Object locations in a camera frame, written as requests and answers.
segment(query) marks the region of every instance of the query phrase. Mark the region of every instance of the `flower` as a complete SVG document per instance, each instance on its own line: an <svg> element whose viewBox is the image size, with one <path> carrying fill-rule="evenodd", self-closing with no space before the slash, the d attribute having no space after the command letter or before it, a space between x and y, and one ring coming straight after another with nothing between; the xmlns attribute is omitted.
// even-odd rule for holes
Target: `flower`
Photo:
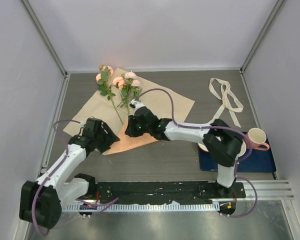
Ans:
<svg viewBox="0 0 300 240"><path fill-rule="evenodd" d="M99 73L96 77L95 80L98 82L101 79L101 73Z"/></svg>
<svg viewBox="0 0 300 240"><path fill-rule="evenodd" d="M125 75L124 75L125 79L137 79L137 75L133 72L133 71L128 71Z"/></svg>
<svg viewBox="0 0 300 240"><path fill-rule="evenodd" d="M124 78L122 76L117 76L113 79L112 85L117 87L121 81L125 81Z"/></svg>
<svg viewBox="0 0 300 240"><path fill-rule="evenodd" d="M110 67L110 66L104 66L104 67L102 68L102 71L106 70L106 67L108 67L108 69L109 69L109 77L112 77L112 75L114 74L113 68Z"/></svg>
<svg viewBox="0 0 300 240"><path fill-rule="evenodd" d="M131 86L141 88L141 83L139 82L139 80L133 80Z"/></svg>
<svg viewBox="0 0 300 240"><path fill-rule="evenodd" d="M118 87L119 87L120 90L122 90L122 88L123 88L125 85L126 85L126 82L125 82L125 80L123 80L123 79L118 83Z"/></svg>

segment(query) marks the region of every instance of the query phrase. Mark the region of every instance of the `pink mug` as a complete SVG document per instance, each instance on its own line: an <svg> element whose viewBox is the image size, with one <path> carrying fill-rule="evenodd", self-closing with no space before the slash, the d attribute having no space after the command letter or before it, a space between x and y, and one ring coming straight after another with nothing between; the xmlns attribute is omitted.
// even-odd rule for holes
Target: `pink mug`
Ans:
<svg viewBox="0 0 300 240"><path fill-rule="evenodd" d="M270 146L268 143L266 143L267 136L264 131L262 131L260 128L251 128L247 133L246 136L251 140L252 148L255 150L260 151L267 151L270 149ZM244 139L246 143L246 148L249 149L249 143L246 139Z"/></svg>

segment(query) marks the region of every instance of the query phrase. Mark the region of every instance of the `floor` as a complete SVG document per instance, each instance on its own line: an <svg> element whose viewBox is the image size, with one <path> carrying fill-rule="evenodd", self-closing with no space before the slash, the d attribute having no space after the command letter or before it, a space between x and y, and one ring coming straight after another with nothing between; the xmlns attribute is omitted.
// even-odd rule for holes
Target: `floor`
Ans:
<svg viewBox="0 0 300 240"><path fill-rule="evenodd" d="M256 127L249 100L238 70L220 71L160 71L137 72L149 81L170 88L195 101L186 122L206 123L211 120L221 105L209 91L210 78L229 81L232 92L244 106L236 116L241 130ZM72 119L96 91L96 74L72 74L70 76L60 119ZM220 85L215 89L221 95ZM221 117L235 127L231 116L225 110ZM62 130L65 124L59 124ZM60 157L65 146L56 137L49 160L49 167ZM94 176L98 182L125 181L202 181L215 180L216 172L201 171L199 168L198 146L185 141L159 141L130 151L103 156L93 152L82 162L69 179L78 173ZM240 173L250 180L272 180L270 173Z"/></svg>
<svg viewBox="0 0 300 240"><path fill-rule="evenodd" d="M246 213L252 205L253 201L238 202L235 213ZM293 240L281 201L259 201L253 213L235 219L219 216L215 211L120 212L74 219L77 216L78 213L64 213L57 229L47 237L37 235L31 224L25 239Z"/></svg>

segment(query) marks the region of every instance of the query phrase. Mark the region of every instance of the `mug handle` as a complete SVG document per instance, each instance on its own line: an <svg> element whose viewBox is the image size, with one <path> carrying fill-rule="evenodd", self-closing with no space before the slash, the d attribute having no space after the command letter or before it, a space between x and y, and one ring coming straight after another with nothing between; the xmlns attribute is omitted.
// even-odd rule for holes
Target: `mug handle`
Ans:
<svg viewBox="0 0 300 240"><path fill-rule="evenodd" d="M270 145L266 142L262 143L260 146L265 146L264 147L256 147L255 150L260 150L260 151L268 151L270 149Z"/></svg>

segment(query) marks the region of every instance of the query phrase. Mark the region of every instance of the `flower stem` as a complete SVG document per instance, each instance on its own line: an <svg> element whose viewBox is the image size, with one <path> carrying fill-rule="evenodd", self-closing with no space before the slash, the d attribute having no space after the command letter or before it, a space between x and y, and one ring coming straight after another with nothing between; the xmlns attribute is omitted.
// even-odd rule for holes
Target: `flower stem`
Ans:
<svg viewBox="0 0 300 240"><path fill-rule="evenodd" d="M124 122L122 121L122 119L121 119L121 117L120 117L120 115L119 115L119 112L118 112L118 110L117 110L117 108L116 108L116 106L115 106L115 103L114 103L114 100L112 99L112 95L111 95L111 92L110 92L110 90L109 90L109 88L108 88L108 85L107 85L106 82L104 82L103 85L104 85L104 87L105 87L105 89L106 89L106 92L108 93L108 96L110 97L112 106L113 106L113 108L114 108L116 114L118 115L118 117L119 117L119 119L120 119L120 122L121 122L122 125L123 125Z"/></svg>

